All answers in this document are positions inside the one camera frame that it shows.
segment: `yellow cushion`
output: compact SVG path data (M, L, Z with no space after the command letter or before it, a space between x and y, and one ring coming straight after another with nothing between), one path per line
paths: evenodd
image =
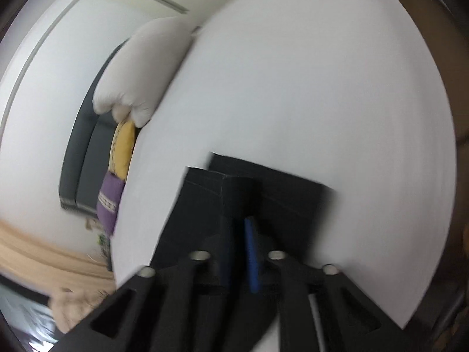
M135 125L132 121L122 121L114 132L111 153L109 154L109 171L126 181L128 167L135 145Z

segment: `white wall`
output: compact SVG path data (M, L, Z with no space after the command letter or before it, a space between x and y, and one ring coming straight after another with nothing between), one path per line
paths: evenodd
M0 42L0 78L29 30L55 0L28 0Z
M50 32L25 72L6 119L0 147L1 219L58 246L96 253L96 234L85 229L82 217L60 208L63 156L98 70L112 50L148 20L124 5L79 0Z
M25 72L49 33L77 1L78 0L54 0L34 23L32 23L33 18L36 19L37 14L45 5L42 5L40 9L31 8L31 11L25 6L22 9L22 11L25 10L25 13L19 14L18 17L16 17L12 25L13 31L14 28L23 28L16 33L17 35L23 35L24 31L30 25L32 25L32 27L18 45L0 81L0 147L11 104L13 103L13 99L23 80ZM16 43L6 42L4 49L8 57L11 55L15 45Z

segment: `dark gray sofa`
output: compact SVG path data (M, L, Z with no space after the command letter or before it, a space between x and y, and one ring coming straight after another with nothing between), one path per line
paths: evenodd
M109 151L117 127L110 113L93 111L93 94L106 66L123 46L119 45L96 75L78 111L65 151L60 174L60 205L88 217L97 218L96 202L109 165Z

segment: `purple cushion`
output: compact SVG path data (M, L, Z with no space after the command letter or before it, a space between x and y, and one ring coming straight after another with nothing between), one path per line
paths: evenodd
M111 236L114 233L120 196L122 196L124 185L124 181L111 172L106 172L103 185L101 186L101 190L98 194L96 213L98 215L99 222L103 225L104 232L108 236Z

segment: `metal screw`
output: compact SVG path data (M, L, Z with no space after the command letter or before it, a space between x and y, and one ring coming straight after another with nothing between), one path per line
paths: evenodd
M341 272L335 265L324 265L323 271L326 275L337 275Z
M145 266L138 272L138 276L141 276L142 278L151 278L154 275L155 269L151 268L150 266Z
M210 253L208 251L197 250L189 254L189 257L192 260L207 260L208 258L210 258Z
M287 256L284 251L280 250L272 250L268 255L271 260L283 260Z

